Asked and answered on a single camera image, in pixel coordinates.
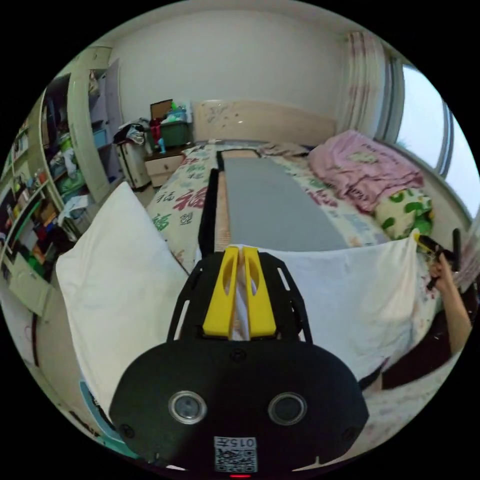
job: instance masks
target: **curtain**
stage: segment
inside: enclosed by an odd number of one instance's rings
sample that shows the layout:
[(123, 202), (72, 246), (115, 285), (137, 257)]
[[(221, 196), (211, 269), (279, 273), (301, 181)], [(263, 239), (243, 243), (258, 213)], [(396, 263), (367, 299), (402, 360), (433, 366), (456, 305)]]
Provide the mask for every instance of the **curtain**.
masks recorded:
[(460, 271), (455, 275), (455, 284), (464, 292), (480, 275), (480, 208), (466, 238), (462, 239), (462, 247)]
[(337, 133), (357, 130), (373, 138), (379, 127), (385, 96), (386, 53), (380, 40), (371, 33), (351, 32), (346, 45), (347, 62)]

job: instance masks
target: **window frame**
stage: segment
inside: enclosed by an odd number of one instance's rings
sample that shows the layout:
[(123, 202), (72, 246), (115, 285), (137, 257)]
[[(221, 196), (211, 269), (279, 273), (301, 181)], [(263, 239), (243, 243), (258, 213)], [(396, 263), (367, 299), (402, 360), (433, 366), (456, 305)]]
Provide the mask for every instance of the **window frame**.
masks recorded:
[(447, 182), (447, 175), (449, 173), (449, 169), (452, 163), (452, 155), (455, 141), (454, 116), (452, 114), (452, 111), (449, 109), (447, 103), (442, 98), (444, 130), (442, 146), (435, 167), (432, 167), (425, 160), (419, 158), (414, 152), (403, 148), (401, 145), (397, 144), (405, 105), (404, 68), (412, 69), (420, 73), (421, 75), (423, 75), (423, 73), (403, 58), (398, 58), (388, 53), (387, 56), (387, 76), (385, 82), (387, 85), (385, 85), (384, 96), (384, 100), (386, 101), (383, 102), (382, 113), (380, 116), (377, 133), (375, 135), (375, 140), (388, 147), (394, 148), (399, 153), (407, 156), (415, 163), (419, 164), (419, 166), (421, 166), (422, 168), (425, 168), (427, 171), (439, 177), (438, 180), (440, 181), (440, 183), (443, 185), (444, 188), (448, 190), (451, 196), (459, 204), (459, 206), (463, 210), (463, 213), (466, 215), (466, 218), (471, 223), (473, 221), (472, 215), (470, 214), (469, 210), (467, 209), (459, 195)]

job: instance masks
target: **ceiling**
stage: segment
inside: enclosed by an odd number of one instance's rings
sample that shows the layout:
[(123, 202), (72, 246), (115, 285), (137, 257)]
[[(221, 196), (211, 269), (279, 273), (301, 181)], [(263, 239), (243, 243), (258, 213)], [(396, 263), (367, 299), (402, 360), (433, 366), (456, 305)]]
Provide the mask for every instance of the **ceiling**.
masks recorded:
[(113, 29), (95, 44), (112, 45), (122, 37), (158, 22), (180, 15), (190, 15), (208, 10), (250, 10), (285, 15), (290, 18), (315, 24), (334, 33), (345, 33), (365, 28), (329, 10), (293, 0), (184, 0), (166, 5), (137, 16)]

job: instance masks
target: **headboard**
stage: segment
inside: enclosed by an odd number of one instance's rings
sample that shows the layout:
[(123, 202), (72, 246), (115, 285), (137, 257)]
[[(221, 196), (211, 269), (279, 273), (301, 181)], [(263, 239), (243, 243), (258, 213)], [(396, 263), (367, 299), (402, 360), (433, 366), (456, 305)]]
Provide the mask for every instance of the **headboard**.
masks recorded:
[(194, 140), (251, 140), (316, 147), (335, 135), (336, 122), (300, 108), (254, 100), (195, 102)]

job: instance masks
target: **label sticker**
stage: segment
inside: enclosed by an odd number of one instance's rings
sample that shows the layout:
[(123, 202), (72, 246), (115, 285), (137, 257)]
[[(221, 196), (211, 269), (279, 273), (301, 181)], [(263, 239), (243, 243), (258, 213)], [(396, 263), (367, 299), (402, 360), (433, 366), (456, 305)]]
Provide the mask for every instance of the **label sticker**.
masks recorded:
[(257, 472), (257, 440), (254, 437), (214, 436), (215, 471)]

